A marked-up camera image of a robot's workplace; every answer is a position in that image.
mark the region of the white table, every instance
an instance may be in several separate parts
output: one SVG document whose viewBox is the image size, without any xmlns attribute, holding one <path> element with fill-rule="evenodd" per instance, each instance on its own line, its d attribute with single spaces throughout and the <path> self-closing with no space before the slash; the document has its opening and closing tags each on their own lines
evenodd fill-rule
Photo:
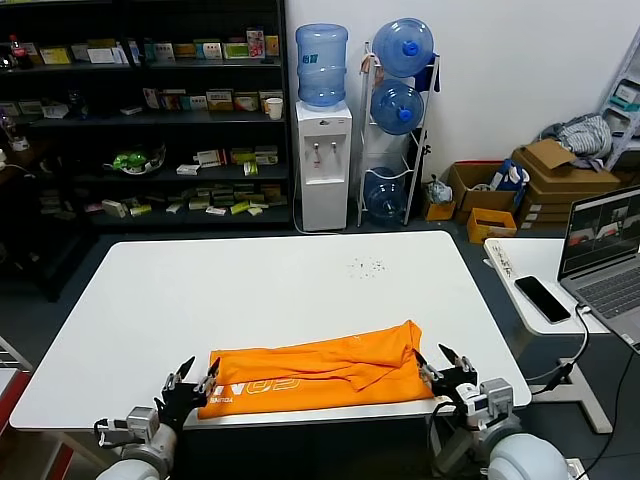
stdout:
<svg viewBox="0 0 640 480">
<path fill-rule="evenodd" d="M 560 257 L 564 239 L 548 238 L 492 238 L 484 244 L 489 260 L 498 273 L 507 294 L 511 298 L 523 326 L 512 351 L 518 357 L 527 344 L 542 335 L 584 335 L 584 326 L 576 318 L 578 303 L 557 281 Z M 515 285 L 518 278 L 536 277 L 558 301 L 571 312 L 571 319 L 550 323 Z M 591 334 L 609 333 L 595 317 L 583 315 Z M 569 385 L 559 385 L 552 392 L 533 397 L 534 402 L 579 402 L 598 433 L 610 433 L 611 423 L 578 365 L 569 375 Z M 539 391 L 544 385 L 532 385 L 532 391 Z"/>
<path fill-rule="evenodd" d="M 445 232 L 114 245 L 69 315 L 17 408 L 23 430 L 87 432 L 103 417 L 152 405 L 167 374 L 212 349 L 280 347 L 412 319 L 421 350 L 468 356 L 479 379 L 502 377 L 516 407 L 531 394 L 451 237 Z M 425 415 L 435 400 L 237 415 L 187 428 Z"/>
</svg>

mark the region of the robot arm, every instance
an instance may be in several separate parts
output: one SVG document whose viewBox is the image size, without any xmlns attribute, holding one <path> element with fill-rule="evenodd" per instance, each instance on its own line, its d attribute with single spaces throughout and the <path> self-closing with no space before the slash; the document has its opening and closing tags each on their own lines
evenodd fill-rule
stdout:
<svg viewBox="0 0 640 480">
<path fill-rule="evenodd" d="M 182 380 L 195 357 L 169 374 L 156 409 L 135 407 L 126 420 L 98 420 L 94 434 L 100 447 L 122 447 L 122 460 L 104 471 L 98 480 L 164 480 L 173 468 L 173 456 L 184 422 L 194 408 L 204 407 L 216 386 L 220 360 L 200 383 Z"/>
<path fill-rule="evenodd" d="M 468 453 L 488 465 L 489 480 L 568 480 L 564 457 L 549 442 L 522 433 L 513 415 L 513 389 L 496 378 L 477 386 L 478 375 L 466 357 L 440 345 L 453 368 L 438 371 L 415 351 L 420 377 L 435 396 L 445 395 L 455 405 L 457 428 L 435 456 L 434 469 L 458 475 L 476 469 Z"/>
</svg>

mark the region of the orange t-shirt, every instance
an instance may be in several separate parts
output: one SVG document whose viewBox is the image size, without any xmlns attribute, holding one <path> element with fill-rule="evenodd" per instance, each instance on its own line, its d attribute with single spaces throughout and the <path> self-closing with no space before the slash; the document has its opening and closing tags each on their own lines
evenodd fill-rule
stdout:
<svg viewBox="0 0 640 480">
<path fill-rule="evenodd" d="M 201 419 L 431 398 L 413 349 L 411 321 L 377 332 L 276 349 L 211 352 L 220 357 L 217 387 Z"/>
</svg>

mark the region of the black phone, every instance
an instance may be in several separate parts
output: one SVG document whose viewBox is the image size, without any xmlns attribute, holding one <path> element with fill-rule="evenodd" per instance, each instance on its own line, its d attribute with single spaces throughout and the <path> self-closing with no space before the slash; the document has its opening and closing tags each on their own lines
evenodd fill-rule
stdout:
<svg viewBox="0 0 640 480">
<path fill-rule="evenodd" d="M 551 295 L 549 290 L 536 277 L 519 278 L 516 280 L 516 287 L 551 323 L 558 323 L 571 318 L 571 314 L 567 312 L 567 309 Z"/>
</svg>

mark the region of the blue water bottle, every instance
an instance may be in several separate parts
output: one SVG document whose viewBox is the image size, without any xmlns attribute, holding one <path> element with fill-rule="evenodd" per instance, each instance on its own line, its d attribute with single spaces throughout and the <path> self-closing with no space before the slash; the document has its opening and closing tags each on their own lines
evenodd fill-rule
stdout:
<svg viewBox="0 0 640 480">
<path fill-rule="evenodd" d="M 400 80 L 385 80 L 371 97 L 373 119 L 391 135 L 404 135 L 415 129 L 423 113 L 420 93 Z"/>
<path fill-rule="evenodd" d="M 364 201 L 375 223 L 402 223 L 402 217 L 407 211 L 407 195 L 400 181 L 393 177 L 393 171 L 386 167 L 377 167 L 365 174 Z"/>
<path fill-rule="evenodd" d="M 340 25 L 316 23 L 296 30 L 300 100 L 314 107 L 344 100 L 348 38 Z"/>
<path fill-rule="evenodd" d="M 373 52 L 385 71 L 395 77 L 412 77 L 433 57 L 433 35 L 416 18 L 402 18 L 384 25 L 373 39 Z"/>
</svg>

